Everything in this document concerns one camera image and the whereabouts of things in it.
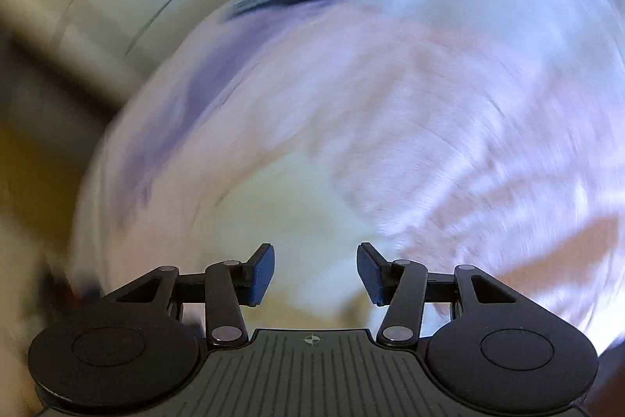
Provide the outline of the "pink textured bed blanket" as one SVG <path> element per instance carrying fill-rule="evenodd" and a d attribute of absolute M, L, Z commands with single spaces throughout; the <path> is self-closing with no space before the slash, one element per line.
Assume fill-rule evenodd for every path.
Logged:
<path fill-rule="evenodd" d="M 69 277 L 200 272 L 194 224 L 281 157 L 391 249 L 624 338 L 624 0 L 311 0 L 205 18 L 110 126 Z"/>

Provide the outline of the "white long sleeve shirt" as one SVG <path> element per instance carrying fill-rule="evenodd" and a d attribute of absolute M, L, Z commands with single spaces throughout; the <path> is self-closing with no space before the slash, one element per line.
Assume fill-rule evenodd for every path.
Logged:
<path fill-rule="evenodd" d="M 204 201 L 194 235 L 207 263 L 245 261 L 273 245 L 263 302 L 243 311 L 248 329 L 379 328 L 384 311 L 366 294 L 356 254 L 362 242 L 382 254 L 389 244 L 303 157 L 281 157 L 216 203 Z"/>

